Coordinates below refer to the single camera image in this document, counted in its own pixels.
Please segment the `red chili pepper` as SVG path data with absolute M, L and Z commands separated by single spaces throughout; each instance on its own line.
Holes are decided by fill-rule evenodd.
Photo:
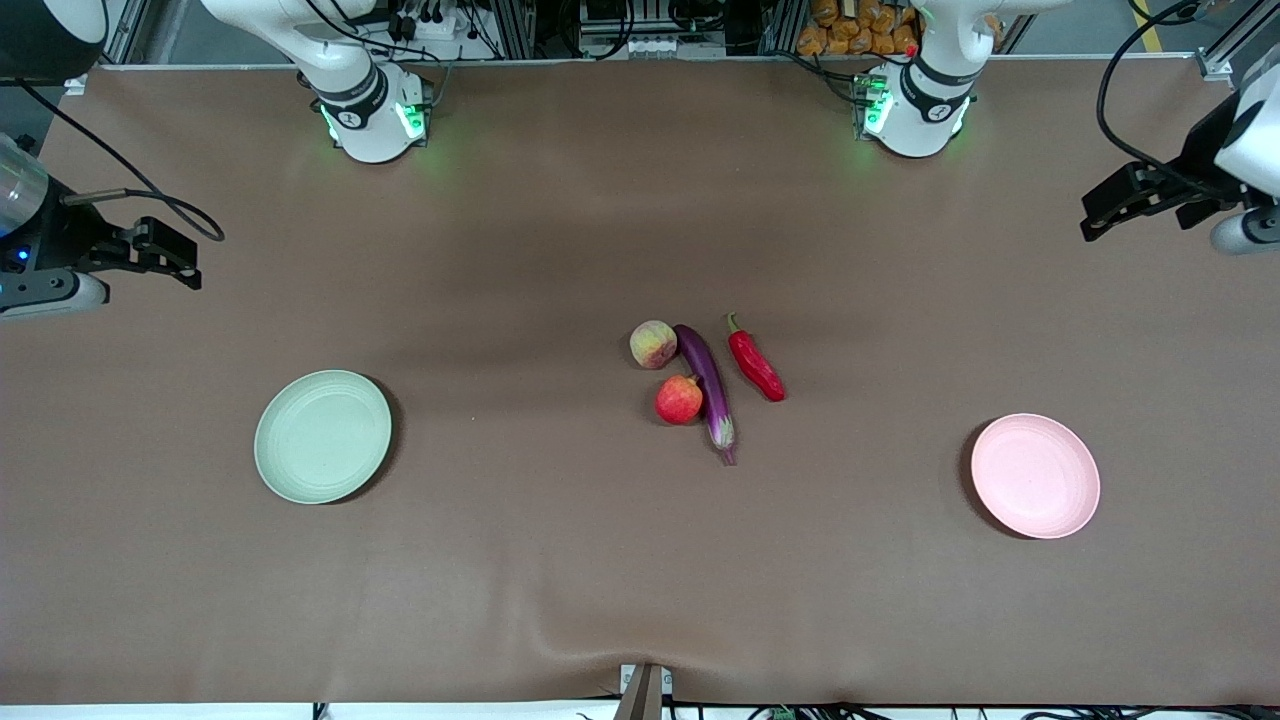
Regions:
M 771 402 L 786 400 L 785 383 L 758 348 L 755 340 L 739 325 L 735 313 L 726 314 L 726 325 L 730 332 L 727 338 L 730 352 L 742 375 Z

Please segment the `long purple eggplant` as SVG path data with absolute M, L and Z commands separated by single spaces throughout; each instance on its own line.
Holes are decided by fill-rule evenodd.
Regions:
M 691 327 L 685 324 L 673 325 L 677 338 L 678 351 L 684 356 L 689 369 L 699 378 L 704 396 L 703 415 L 712 446 L 721 455 L 722 460 L 733 466 L 736 464 L 737 436 L 733 418 L 730 411 L 730 402 L 724 392 L 721 370 L 714 360 L 710 346 Z

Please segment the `red pomegranate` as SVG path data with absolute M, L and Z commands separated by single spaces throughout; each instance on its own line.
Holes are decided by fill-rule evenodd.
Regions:
M 654 410 L 662 421 L 685 425 L 700 416 L 703 404 L 704 393 L 696 375 L 672 375 L 657 391 Z

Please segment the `yellow pink peach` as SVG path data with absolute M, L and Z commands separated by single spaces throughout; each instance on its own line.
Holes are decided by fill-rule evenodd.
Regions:
M 628 348 L 640 368 L 658 370 L 678 354 L 678 338 L 664 322 L 643 322 L 630 333 Z

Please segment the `pale green round plate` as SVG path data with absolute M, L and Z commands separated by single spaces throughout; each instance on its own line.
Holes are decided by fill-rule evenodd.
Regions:
M 340 369 L 314 372 L 265 407 L 253 434 L 255 466 L 285 501 L 339 502 L 381 470 L 394 429 L 390 401 L 374 380 Z

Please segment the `pink round plate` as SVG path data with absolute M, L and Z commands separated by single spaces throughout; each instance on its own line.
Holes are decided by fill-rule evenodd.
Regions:
M 1016 413 L 992 420 L 975 438 L 970 471 L 986 510 L 1028 538 L 1071 536 L 1100 505 L 1093 454 L 1076 433 L 1048 416 Z

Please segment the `bag of orange snacks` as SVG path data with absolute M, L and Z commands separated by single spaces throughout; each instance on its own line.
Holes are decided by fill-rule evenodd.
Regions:
M 909 0 L 808 0 L 800 56 L 915 56 L 925 19 Z

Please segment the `white power strip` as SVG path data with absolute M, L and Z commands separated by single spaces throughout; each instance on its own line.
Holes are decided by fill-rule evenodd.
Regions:
M 442 22 L 434 20 L 435 14 L 433 6 L 426 8 L 426 14 L 415 22 L 413 37 L 392 40 L 390 44 L 407 47 L 413 56 L 421 51 L 442 60 L 486 61 L 506 58 L 507 51 L 502 47 L 493 12 L 468 4 L 448 4 L 439 10 Z

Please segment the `white terminal strip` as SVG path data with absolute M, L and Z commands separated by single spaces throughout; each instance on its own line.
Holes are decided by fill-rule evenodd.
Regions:
M 707 45 L 699 35 L 640 35 L 625 46 L 627 59 L 691 59 L 703 56 L 704 50 L 714 53 L 718 47 Z

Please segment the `large table cloth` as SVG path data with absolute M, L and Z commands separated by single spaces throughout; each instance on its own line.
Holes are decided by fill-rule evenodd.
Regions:
M 0 705 L 600 694 L 719 703 L 1280 705 L 1280 252 L 1165 214 L 1087 243 L 1120 165 L 1100 61 L 993 63 L 905 161 L 783 61 L 462 67 L 367 167 L 289 70 L 100 70 L 63 110 L 227 232 L 198 292 L 108 274 L 0 325 Z M 739 370 L 726 314 L 777 370 Z M 710 346 L 736 464 L 694 375 Z M 375 478 L 274 495 L 265 407 L 340 369 Z M 1007 529 L 970 455 L 1032 413 L 1091 521 Z

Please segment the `black electronics box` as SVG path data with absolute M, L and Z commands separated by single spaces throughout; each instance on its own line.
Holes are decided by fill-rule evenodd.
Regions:
M 675 32 L 669 0 L 580 0 L 579 26 L 589 35 L 631 28 L 632 32 Z

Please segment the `aluminium corner frame profile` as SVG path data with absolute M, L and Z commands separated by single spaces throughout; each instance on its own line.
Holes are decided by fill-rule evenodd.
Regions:
M 108 35 L 99 61 L 124 65 L 145 42 L 154 0 L 102 0 L 108 15 Z
M 1197 50 L 1207 81 L 1243 79 L 1248 69 L 1280 44 L 1280 0 L 1222 0 L 1235 12 L 1226 29 Z

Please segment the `aluminium frame post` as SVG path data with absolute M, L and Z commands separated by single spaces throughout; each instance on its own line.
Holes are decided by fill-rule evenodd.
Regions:
M 758 53 L 795 53 L 800 33 L 812 19 L 810 0 L 760 0 L 762 35 Z
M 532 60 L 538 0 L 490 0 L 500 36 L 500 54 L 512 61 Z

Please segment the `metal table edge bracket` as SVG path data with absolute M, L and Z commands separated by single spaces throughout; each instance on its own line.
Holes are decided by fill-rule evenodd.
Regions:
M 620 667 L 620 703 L 613 720 L 669 720 L 673 675 L 657 664 L 625 664 Z

